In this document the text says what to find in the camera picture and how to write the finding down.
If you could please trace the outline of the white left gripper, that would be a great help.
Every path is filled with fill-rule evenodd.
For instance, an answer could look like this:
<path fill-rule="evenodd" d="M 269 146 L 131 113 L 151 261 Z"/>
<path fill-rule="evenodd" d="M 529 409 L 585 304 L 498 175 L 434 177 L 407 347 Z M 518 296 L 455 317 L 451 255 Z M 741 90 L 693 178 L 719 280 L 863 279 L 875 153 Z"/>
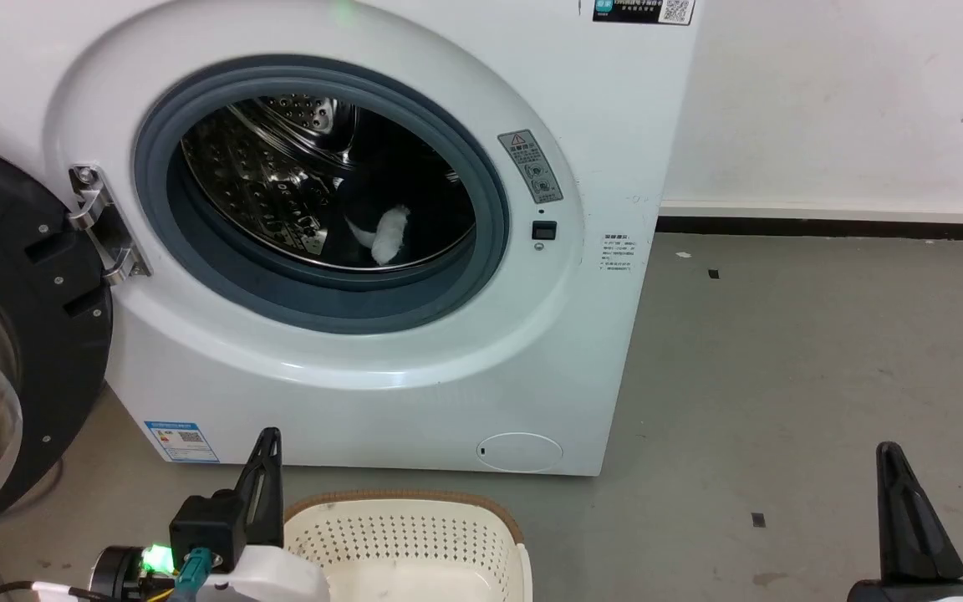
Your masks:
<path fill-rule="evenodd" d="M 331 588 L 320 565 L 283 549 L 282 432 L 260 431 L 237 480 L 243 503 L 245 546 L 236 568 L 214 573 L 197 601 L 329 601 Z"/>

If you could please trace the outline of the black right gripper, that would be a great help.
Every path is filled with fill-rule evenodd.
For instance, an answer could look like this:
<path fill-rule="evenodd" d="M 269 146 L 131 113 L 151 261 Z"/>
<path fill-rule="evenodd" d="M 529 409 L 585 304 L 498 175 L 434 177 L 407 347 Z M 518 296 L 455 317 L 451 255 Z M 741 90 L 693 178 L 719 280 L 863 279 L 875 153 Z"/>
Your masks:
<path fill-rule="evenodd" d="M 848 601 L 963 601 L 963 561 L 902 446 L 876 447 L 882 580 L 860 580 Z"/>

